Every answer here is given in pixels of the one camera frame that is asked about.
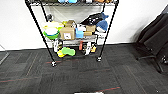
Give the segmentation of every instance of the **black floor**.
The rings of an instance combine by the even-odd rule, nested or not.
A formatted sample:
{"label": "black floor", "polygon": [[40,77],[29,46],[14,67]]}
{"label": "black floor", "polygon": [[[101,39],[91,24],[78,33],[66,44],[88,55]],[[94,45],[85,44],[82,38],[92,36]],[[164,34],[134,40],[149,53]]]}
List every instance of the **black floor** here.
{"label": "black floor", "polygon": [[152,59],[137,61],[135,48],[106,45],[101,62],[94,55],[62,60],[54,54],[55,67],[46,49],[10,51],[0,65],[0,94],[168,94],[168,76]]}

